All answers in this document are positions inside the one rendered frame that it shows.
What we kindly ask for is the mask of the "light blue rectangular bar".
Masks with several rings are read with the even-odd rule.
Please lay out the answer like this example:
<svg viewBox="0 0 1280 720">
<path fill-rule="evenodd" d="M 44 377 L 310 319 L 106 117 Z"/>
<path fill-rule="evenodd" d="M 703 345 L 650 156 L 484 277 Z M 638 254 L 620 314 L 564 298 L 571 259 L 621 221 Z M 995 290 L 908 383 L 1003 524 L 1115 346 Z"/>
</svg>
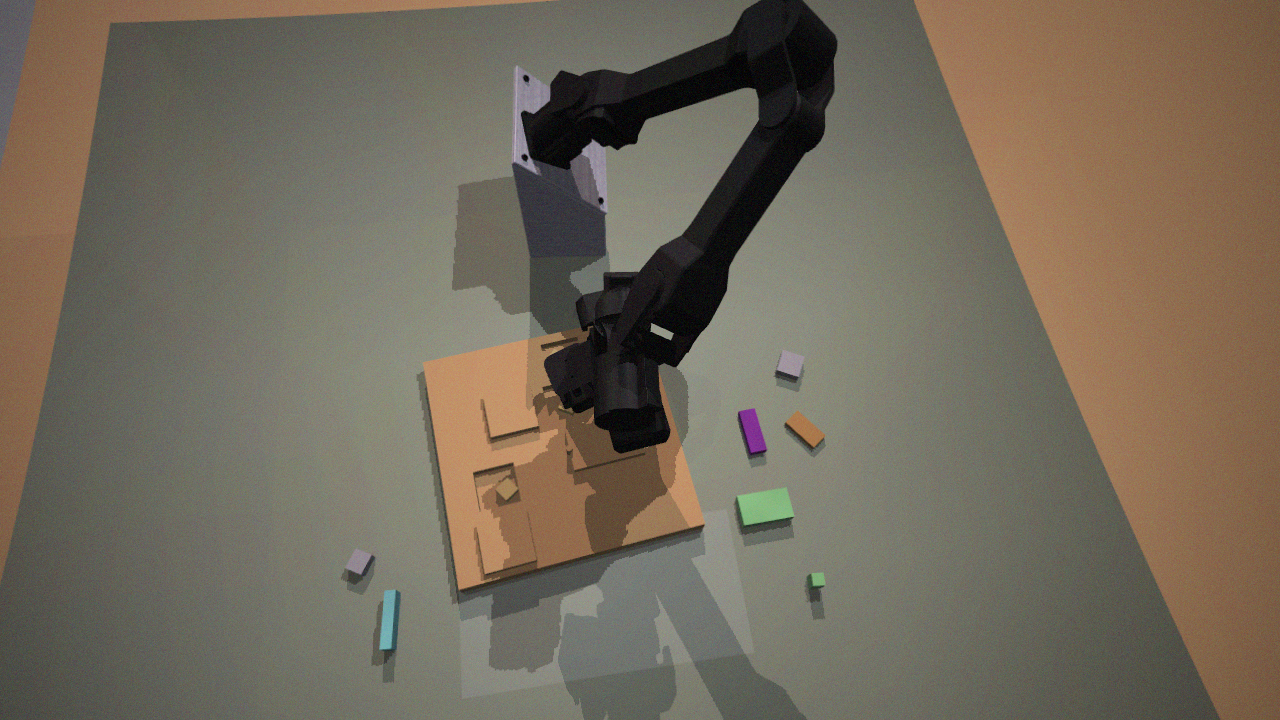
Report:
<svg viewBox="0 0 1280 720">
<path fill-rule="evenodd" d="M 399 591 L 384 591 L 381 632 L 379 650 L 397 650 L 398 620 L 399 620 Z"/>
</svg>

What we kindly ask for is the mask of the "green rectangular block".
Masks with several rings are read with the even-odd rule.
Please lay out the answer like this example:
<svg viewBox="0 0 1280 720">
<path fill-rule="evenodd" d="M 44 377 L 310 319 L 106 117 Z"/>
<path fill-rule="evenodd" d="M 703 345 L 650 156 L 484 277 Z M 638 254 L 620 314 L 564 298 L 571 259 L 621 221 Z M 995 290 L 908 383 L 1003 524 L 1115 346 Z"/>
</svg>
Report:
<svg viewBox="0 0 1280 720">
<path fill-rule="evenodd" d="M 735 502 L 742 528 L 786 521 L 795 518 L 787 488 L 737 495 Z"/>
</svg>

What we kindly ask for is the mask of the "purple rectangular block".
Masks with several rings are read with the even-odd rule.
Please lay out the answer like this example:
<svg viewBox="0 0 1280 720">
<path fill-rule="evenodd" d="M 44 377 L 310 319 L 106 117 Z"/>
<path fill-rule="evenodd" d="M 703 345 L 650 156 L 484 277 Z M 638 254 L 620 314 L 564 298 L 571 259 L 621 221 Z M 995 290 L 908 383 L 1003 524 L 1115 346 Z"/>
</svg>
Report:
<svg viewBox="0 0 1280 720">
<path fill-rule="evenodd" d="M 765 442 L 762 436 L 755 407 L 739 411 L 739 421 L 748 445 L 749 455 L 765 452 Z"/>
</svg>

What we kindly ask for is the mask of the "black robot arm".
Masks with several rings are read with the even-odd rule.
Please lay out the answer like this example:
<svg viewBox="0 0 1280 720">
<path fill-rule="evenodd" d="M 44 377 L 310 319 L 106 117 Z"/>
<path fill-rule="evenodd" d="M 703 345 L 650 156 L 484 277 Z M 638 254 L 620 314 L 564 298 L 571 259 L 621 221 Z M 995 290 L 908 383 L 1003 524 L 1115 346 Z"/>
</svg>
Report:
<svg viewBox="0 0 1280 720">
<path fill-rule="evenodd" d="M 547 375 L 564 409 L 594 407 L 604 430 L 643 430 L 662 409 L 660 364 L 678 366 L 727 291 L 730 265 L 804 152 L 826 132 L 835 33 L 803 0 L 762 0 L 730 35 L 627 74 L 561 70 L 550 101 L 522 111 L 529 158 L 570 170 L 593 143 L 637 143 L 644 122 L 739 88 L 756 88 L 759 120 L 692 223 L 640 272 L 605 272 L 591 334 L 552 354 Z M 652 332 L 652 324 L 675 333 Z"/>
</svg>

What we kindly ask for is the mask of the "orange rectangular block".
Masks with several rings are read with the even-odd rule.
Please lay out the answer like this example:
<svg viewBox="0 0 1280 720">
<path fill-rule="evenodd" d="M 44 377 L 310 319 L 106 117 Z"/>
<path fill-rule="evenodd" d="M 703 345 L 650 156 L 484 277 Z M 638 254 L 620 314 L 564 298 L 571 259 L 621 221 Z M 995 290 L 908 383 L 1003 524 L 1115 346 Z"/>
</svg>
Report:
<svg viewBox="0 0 1280 720">
<path fill-rule="evenodd" d="M 797 411 L 785 421 L 788 429 L 794 430 L 806 445 L 814 448 L 826 434 L 817 428 L 803 413 Z"/>
</svg>

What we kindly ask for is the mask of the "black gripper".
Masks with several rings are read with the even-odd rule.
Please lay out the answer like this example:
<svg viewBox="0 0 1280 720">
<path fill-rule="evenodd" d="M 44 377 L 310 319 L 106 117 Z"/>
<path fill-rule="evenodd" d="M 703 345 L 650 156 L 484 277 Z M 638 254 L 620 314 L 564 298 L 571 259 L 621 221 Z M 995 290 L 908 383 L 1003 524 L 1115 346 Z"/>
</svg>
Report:
<svg viewBox="0 0 1280 720">
<path fill-rule="evenodd" d="M 593 325 L 593 311 L 603 291 L 598 291 L 594 293 L 584 293 L 582 297 L 580 297 L 576 301 L 576 310 L 579 314 L 579 322 L 582 332 L 588 331 L 589 325 Z M 596 350 L 593 328 L 590 328 L 590 334 L 593 340 L 593 346 L 595 348 L 595 356 L 598 357 L 602 354 Z M 628 430 L 628 432 L 609 430 L 609 433 L 613 448 L 618 454 L 625 454 L 637 448 L 645 448 L 653 445 L 666 443 L 666 441 L 669 438 L 669 424 L 666 416 L 666 410 L 663 407 L 663 404 L 660 411 L 655 413 L 655 421 L 653 421 L 650 427 L 643 430 Z"/>
</svg>

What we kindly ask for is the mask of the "orange square puzzle board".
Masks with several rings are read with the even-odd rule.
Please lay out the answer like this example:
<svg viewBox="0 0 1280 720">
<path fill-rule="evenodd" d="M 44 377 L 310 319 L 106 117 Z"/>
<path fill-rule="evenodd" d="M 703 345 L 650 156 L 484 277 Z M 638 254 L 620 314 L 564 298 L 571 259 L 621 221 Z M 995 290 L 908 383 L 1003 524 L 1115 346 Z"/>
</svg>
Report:
<svg viewBox="0 0 1280 720">
<path fill-rule="evenodd" d="M 660 373 L 666 443 L 618 454 L 594 407 L 559 411 L 544 361 L 590 328 L 422 363 L 461 592 L 705 525 Z"/>
</svg>

